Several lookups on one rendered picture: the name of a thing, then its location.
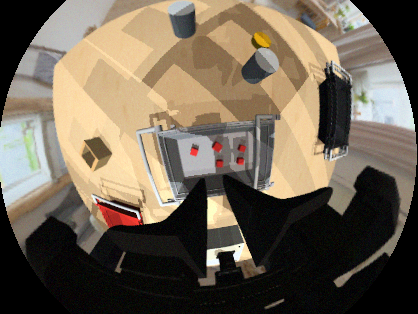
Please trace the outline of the brown cardboard box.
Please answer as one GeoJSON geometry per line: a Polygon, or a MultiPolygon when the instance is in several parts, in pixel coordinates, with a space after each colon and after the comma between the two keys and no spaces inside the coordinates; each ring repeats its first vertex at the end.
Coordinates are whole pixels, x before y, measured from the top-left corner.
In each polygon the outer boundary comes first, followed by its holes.
{"type": "Polygon", "coordinates": [[[95,170],[101,169],[101,166],[108,164],[112,152],[108,149],[100,137],[92,138],[92,140],[84,140],[80,148],[80,156],[85,164],[89,165],[89,169],[95,173],[95,170]]]}

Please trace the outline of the yellow short cylinder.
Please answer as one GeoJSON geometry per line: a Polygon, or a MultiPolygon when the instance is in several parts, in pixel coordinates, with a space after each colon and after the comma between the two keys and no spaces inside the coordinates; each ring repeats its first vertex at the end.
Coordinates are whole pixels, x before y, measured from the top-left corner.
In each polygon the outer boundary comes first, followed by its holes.
{"type": "Polygon", "coordinates": [[[257,51],[258,51],[258,48],[268,49],[270,47],[270,44],[272,44],[270,43],[270,41],[272,40],[269,40],[269,36],[266,36],[265,33],[261,33],[261,32],[254,33],[254,36],[252,36],[252,40],[250,41],[252,41],[253,43],[252,45],[256,47],[257,51]]]}

